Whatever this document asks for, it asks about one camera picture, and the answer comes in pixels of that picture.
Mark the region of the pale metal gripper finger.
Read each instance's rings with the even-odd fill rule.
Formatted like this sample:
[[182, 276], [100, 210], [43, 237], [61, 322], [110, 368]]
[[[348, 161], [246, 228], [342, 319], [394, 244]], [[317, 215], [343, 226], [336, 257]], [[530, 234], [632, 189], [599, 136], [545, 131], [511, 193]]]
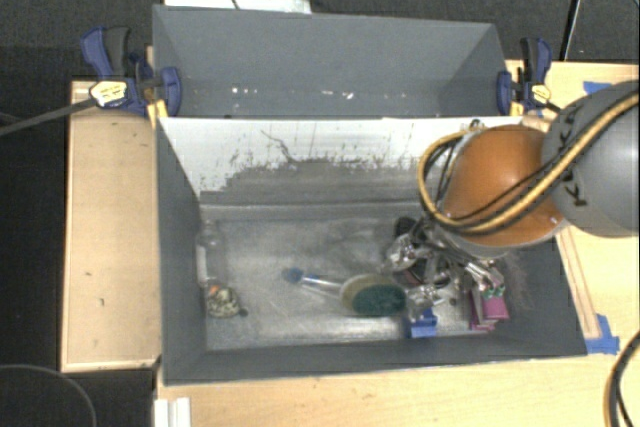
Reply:
[[445, 299], [433, 284], [423, 284], [406, 290], [406, 309], [410, 321], [423, 318], [424, 312], [442, 304]]
[[416, 248], [409, 237], [398, 237], [386, 250], [384, 271], [396, 273], [404, 271], [415, 264]]

